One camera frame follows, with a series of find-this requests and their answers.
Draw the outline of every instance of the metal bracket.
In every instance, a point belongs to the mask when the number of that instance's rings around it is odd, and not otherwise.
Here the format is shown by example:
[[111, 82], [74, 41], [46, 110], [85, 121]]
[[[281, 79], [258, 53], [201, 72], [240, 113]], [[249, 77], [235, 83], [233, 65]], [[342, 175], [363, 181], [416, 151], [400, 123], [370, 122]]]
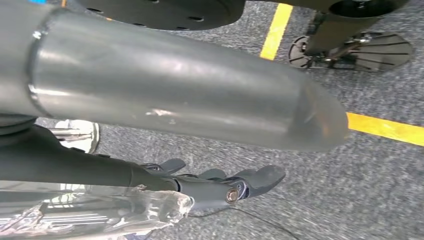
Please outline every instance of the metal bracket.
[[64, 120], [49, 129], [62, 146], [92, 154], [99, 144], [99, 124], [85, 120]]

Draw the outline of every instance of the gray carpet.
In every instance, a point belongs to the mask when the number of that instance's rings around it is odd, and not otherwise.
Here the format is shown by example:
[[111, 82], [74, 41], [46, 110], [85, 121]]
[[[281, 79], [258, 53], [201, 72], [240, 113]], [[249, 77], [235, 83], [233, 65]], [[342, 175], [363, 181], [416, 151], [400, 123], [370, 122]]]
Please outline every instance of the gray carpet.
[[[242, 19], [208, 31], [180, 32], [254, 55], [261, 51], [276, 4], [248, 3]], [[374, 30], [400, 32], [415, 47], [412, 62], [393, 71], [307, 73], [349, 112], [424, 125], [424, 1], [412, 0]], [[311, 11], [295, 8], [276, 61], [286, 62], [290, 43], [305, 32]], [[42, 120], [43, 124], [51, 122]], [[240, 166], [286, 168], [284, 182], [269, 194], [243, 201], [249, 211], [292, 231], [300, 240], [423, 240], [424, 147], [352, 131], [347, 143], [326, 153], [300, 153], [152, 131], [101, 126], [97, 150], [138, 163], [170, 158], [187, 162], [182, 173], [210, 168], [236, 173]], [[293, 240], [242, 212], [188, 218], [156, 231], [152, 240]]]

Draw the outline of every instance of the bolt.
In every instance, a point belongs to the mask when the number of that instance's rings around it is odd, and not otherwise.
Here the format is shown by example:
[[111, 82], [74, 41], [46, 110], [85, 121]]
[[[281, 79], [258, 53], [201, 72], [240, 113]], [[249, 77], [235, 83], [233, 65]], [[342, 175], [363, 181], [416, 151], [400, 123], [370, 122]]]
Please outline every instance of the bolt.
[[226, 192], [225, 201], [229, 204], [235, 204], [239, 198], [239, 191], [235, 188], [231, 188]]

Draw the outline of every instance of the reflective surface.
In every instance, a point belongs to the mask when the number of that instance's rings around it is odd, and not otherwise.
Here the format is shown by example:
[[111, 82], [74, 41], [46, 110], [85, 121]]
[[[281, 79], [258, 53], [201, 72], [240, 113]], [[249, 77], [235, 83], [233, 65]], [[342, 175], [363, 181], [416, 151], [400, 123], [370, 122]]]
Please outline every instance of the reflective surface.
[[144, 186], [0, 181], [0, 239], [105, 239], [178, 223], [193, 206]]

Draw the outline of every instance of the black disc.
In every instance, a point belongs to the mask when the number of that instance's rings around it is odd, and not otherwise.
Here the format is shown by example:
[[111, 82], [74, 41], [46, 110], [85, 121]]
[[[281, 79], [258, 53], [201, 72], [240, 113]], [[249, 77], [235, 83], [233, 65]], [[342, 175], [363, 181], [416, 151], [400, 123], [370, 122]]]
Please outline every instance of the black disc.
[[207, 30], [237, 21], [246, 0], [76, 0], [116, 21], [161, 30]]
[[326, 53], [322, 56], [305, 56], [305, 46], [308, 36], [301, 36], [291, 45], [288, 60], [295, 68], [311, 69], [343, 69], [365, 72], [391, 70], [405, 64], [412, 58], [413, 47], [403, 37], [392, 32], [367, 32], [372, 40], [350, 50], [337, 60], [325, 61]]

